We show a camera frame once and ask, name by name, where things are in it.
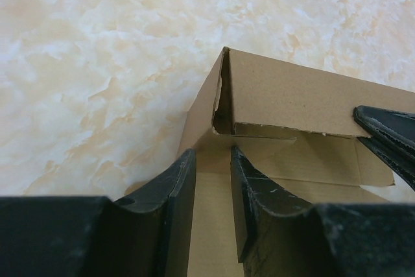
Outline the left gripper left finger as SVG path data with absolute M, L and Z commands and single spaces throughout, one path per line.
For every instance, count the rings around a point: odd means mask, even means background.
M 196 154 L 118 200 L 3 197 L 2 276 L 186 276 Z

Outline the brown cardboard box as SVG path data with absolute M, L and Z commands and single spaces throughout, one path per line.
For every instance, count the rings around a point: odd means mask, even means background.
M 383 204 L 392 170 L 361 142 L 360 106 L 413 112 L 410 91 L 223 48 L 185 120 L 178 150 L 197 153 L 184 276 L 242 276 L 231 203 L 231 148 L 312 203 Z

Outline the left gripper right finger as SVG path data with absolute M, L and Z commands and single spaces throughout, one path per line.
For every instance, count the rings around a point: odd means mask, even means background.
M 413 276 L 413 204 L 313 204 L 231 150 L 237 257 L 245 276 Z

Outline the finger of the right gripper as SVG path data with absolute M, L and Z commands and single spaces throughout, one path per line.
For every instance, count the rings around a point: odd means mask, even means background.
M 414 160 L 409 160 L 408 156 L 383 145 L 378 139 L 358 138 L 358 140 L 401 177 L 411 189 L 414 189 Z
M 360 105 L 353 118 L 372 137 L 414 160 L 414 113 Z

